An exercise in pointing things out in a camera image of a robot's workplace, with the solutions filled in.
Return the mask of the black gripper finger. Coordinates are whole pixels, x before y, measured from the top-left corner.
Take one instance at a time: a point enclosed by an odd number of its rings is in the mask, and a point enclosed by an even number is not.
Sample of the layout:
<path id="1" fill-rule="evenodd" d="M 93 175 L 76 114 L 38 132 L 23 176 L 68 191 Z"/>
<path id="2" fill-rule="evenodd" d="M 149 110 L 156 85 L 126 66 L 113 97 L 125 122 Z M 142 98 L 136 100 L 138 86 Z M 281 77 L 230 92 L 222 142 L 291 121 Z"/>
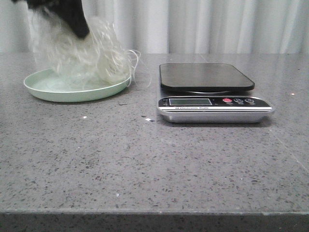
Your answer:
<path id="1" fill-rule="evenodd" d="M 30 10 L 58 16 L 79 39 L 85 39 L 90 33 L 81 0 L 25 0 L 25 2 Z"/>

